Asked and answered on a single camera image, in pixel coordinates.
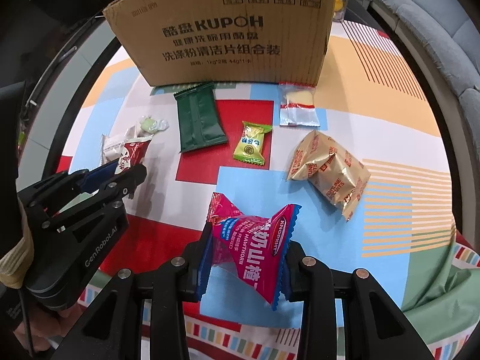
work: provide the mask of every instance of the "red oval logo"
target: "red oval logo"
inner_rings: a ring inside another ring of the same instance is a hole
[[[277,221],[277,225],[275,226],[275,230],[273,232],[274,240],[272,242],[272,256],[275,256],[278,253],[280,246],[282,245],[286,228],[287,228],[287,220],[285,219],[284,216],[282,216]]]

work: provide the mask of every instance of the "blue label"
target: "blue label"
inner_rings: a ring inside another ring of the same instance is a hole
[[[222,222],[222,233],[220,234],[220,237],[222,239],[226,241],[230,241],[230,233],[237,221],[238,221],[238,218],[229,218],[229,219],[225,219]]]

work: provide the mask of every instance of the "metal screw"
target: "metal screw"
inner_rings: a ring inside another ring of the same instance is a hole
[[[301,261],[304,266],[314,266],[317,263],[316,259],[310,256],[303,257]]]
[[[130,276],[131,270],[128,268],[123,268],[118,271],[118,277],[120,279],[126,279]]]
[[[171,262],[173,266],[183,266],[185,259],[183,257],[174,257]]]
[[[360,279],[366,279],[366,278],[368,278],[368,276],[370,276],[370,274],[368,273],[368,271],[366,269],[360,268],[360,269],[357,269],[357,276]]]

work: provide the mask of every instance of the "snack package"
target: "snack package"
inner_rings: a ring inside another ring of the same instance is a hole
[[[122,154],[123,145],[127,140],[135,138],[137,131],[135,126],[130,127],[125,134],[117,134],[113,137],[102,135],[102,160],[101,165],[116,160]]]
[[[280,83],[280,126],[320,126],[314,105],[315,88]]]
[[[152,138],[153,135],[149,135],[148,137],[133,138],[126,141],[123,145],[121,156],[118,159],[115,174],[131,168],[135,164],[143,163],[145,153],[147,152],[148,145]]]
[[[272,131],[272,126],[244,121],[243,133],[233,152],[233,158],[250,164],[264,165],[263,138],[270,131]]]
[[[228,142],[220,127],[213,82],[175,93],[180,128],[180,152]]]
[[[287,180],[308,179],[348,221],[370,178],[368,169],[333,138],[311,131],[295,150]]]
[[[301,206],[287,204],[271,218],[244,215],[222,193],[214,192],[207,221],[213,225],[214,263],[235,263],[240,280],[275,311],[282,266]]]
[[[165,131],[170,126],[165,119],[155,120],[152,119],[151,115],[142,116],[138,122],[140,123],[142,131],[149,135],[155,134],[159,131]]]

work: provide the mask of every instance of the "gold foil wrapper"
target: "gold foil wrapper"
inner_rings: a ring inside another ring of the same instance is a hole
[[[287,180],[308,179],[348,221],[369,178],[363,163],[333,138],[314,130],[297,146]]]

